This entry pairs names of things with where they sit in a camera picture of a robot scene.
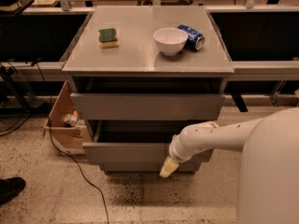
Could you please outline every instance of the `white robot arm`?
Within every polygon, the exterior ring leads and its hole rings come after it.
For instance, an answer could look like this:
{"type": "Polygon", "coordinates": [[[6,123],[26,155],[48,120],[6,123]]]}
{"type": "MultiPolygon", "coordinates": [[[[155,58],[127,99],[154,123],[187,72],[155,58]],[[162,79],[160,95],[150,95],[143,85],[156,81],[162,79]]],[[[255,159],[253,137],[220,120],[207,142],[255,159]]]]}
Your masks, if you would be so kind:
{"type": "Polygon", "coordinates": [[[187,126],[173,137],[160,175],[212,148],[243,152],[236,223],[299,223],[299,108],[223,127],[187,126]]]}

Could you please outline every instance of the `black shoe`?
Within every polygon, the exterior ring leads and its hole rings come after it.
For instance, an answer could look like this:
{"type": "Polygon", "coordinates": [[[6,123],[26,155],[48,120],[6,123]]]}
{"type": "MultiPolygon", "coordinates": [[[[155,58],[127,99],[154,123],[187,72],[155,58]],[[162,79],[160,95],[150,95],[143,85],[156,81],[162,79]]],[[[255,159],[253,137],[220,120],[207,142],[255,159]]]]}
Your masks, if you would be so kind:
{"type": "Polygon", "coordinates": [[[0,205],[18,196],[25,186],[25,180],[20,177],[0,179],[0,205]]]}

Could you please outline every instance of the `gray countertop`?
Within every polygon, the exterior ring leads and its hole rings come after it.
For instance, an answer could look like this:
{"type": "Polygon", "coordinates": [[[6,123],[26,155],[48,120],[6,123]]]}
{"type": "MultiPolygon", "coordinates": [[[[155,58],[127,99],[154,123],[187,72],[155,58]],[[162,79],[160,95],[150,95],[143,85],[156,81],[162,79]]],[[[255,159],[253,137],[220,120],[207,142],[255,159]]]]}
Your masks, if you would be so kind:
{"type": "Polygon", "coordinates": [[[64,65],[71,75],[130,73],[139,75],[229,75],[231,62],[204,7],[97,7],[82,36],[64,65]],[[163,27],[191,26],[206,39],[197,52],[184,49],[174,57],[164,56],[156,47],[153,33],[163,27]],[[117,30],[120,46],[101,49],[98,30],[117,30]]]}

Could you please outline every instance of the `yellow sponge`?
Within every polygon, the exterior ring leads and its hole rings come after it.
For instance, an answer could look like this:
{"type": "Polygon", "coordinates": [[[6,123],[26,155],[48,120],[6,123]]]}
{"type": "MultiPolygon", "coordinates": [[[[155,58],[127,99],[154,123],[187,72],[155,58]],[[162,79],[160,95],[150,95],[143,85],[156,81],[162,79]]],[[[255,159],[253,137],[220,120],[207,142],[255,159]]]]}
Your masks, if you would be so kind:
{"type": "Polygon", "coordinates": [[[116,37],[116,30],[114,28],[100,29],[99,33],[100,48],[115,48],[120,45],[119,40],[116,37]]]}

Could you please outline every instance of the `blue can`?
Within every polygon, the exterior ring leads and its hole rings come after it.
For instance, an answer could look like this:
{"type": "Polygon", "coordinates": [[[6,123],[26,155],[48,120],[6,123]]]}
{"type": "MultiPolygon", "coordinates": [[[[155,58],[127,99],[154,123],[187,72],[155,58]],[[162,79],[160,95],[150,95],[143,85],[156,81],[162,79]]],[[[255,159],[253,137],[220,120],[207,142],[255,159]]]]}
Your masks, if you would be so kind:
{"type": "Polygon", "coordinates": [[[201,33],[186,25],[180,25],[178,26],[178,29],[185,31],[188,34],[186,44],[189,49],[197,51],[204,46],[205,37],[201,33]]]}

